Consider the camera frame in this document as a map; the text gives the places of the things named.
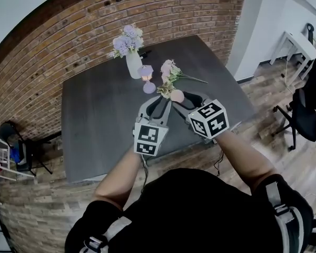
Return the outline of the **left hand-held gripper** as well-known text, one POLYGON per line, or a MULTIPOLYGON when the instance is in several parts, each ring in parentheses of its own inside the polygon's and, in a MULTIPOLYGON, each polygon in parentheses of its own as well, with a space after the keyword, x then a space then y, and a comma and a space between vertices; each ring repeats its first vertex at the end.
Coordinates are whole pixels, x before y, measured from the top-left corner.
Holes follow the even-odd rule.
POLYGON ((167 125, 172 102, 168 100, 158 116, 157 124, 149 121, 155 108, 161 102, 161 96, 155 96, 144 102, 138 112, 137 122, 133 129, 134 152, 142 155, 156 156, 169 131, 167 125))

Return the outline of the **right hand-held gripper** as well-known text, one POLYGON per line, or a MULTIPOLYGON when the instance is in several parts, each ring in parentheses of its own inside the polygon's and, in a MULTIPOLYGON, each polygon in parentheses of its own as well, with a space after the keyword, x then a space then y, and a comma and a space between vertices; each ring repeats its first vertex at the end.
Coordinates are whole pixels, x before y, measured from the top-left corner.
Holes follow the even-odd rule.
POLYGON ((229 128, 228 116, 225 107, 217 100, 212 100, 201 92, 186 92, 186 99, 193 105, 203 105, 192 113, 181 103, 172 103, 175 111, 185 120, 190 121, 193 131, 208 140, 229 128))

